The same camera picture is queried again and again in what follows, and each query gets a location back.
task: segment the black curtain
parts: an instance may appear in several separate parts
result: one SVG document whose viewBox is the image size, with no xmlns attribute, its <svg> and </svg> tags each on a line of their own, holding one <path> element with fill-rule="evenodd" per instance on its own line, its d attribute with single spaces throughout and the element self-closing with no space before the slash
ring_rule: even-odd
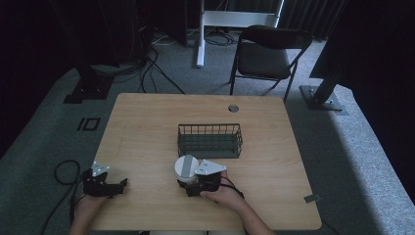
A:
<svg viewBox="0 0 415 235">
<path fill-rule="evenodd" d="M 348 1 L 311 73 L 352 90 L 413 202 L 414 11 L 410 0 Z"/>
</svg>

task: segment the dark background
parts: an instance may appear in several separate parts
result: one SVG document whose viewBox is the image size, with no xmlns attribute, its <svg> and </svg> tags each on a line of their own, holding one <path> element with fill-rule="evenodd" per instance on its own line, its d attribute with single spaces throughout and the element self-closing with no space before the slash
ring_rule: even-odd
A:
<svg viewBox="0 0 415 235">
<path fill-rule="evenodd" d="M 116 66 L 145 60 L 148 46 L 143 38 L 148 36 L 147 26 L 151 24 L 165 31 L 173 29 L 169 33 L 182 43 L 186 25 L 196 28 L 199 24 L 200 6 L 193 0 L 176 0 L 174 4 L 168 0 L 59 2 L 68 13 L 90 64 Z M 411 14 L 414 3 L 286 2 L 290 8 L 282 14 L 282 27 L 303 28 L 317 39 L 329 38 L 312 76 L 330 79 L 334 70 L 342 71 L 340 84 L 353 91 L 414 200 L 415 124 L 411 115 L 415 114 L 415 46 L 410 37 L 414 34 L 415 15 Z M 243 5 L 234 7 L 244 10 Z M 254 7 L 272 12 L 273 5 Z M 49 1 L 6 0 L 0 3 L 0 9 L 0 156 L 3 156 L 54 82 L 74 65 L 70 43 Z M 343 13 L 340 18 L 336 15 L 339 13 Z"/>
</svg>

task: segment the wooden table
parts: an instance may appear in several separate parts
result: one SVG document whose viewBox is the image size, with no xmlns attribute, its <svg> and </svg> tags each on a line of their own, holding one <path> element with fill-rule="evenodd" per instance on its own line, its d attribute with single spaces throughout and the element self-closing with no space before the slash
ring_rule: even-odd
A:
<svg viewBox="0 0 415 235">
<path fill-rule="evenodd" d="M 232 113 L 229 105 L 237 105 Z M 283 101 L 277 97 L 120 94 L 96 161 L 108 183 L 128 178 L 105 204 L 96 230 L 241 230 L 239 217 L 212 201 L 187 197 L 174 175 L 179 123 L 239 123 L 239 159 L 215 159 L 273 230 L 318 229 L 320 216 Z"/>
</svg>

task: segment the chair seat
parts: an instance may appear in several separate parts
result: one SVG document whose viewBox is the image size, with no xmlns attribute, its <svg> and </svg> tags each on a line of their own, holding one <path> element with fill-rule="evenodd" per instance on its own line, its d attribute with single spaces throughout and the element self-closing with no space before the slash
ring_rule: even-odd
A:
<svg viewBox="0 0 415 235">
<path fill-rule="evenodd" d="M 259 75 L 285 79 L 291 75 L 286 50 L 272 50 L 255 43 L 241 44 L 238 71 L 243 75 Z"/>
</svg>

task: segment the chair backrest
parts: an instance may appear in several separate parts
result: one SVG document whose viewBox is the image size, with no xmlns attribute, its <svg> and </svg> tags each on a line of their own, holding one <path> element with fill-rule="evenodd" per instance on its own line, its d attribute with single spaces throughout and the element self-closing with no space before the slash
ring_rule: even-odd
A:
<svg viewBox="0 0 415 235">
<path fill-rule="evenodd" d="M 238 44 L 241 44 L 243 40 L 250 40 L 275 50 L 301 49 L 305 51 L 312 42 L 312 36 L 303 30 L 251 25 L 242 31 Z"/>
</svg>

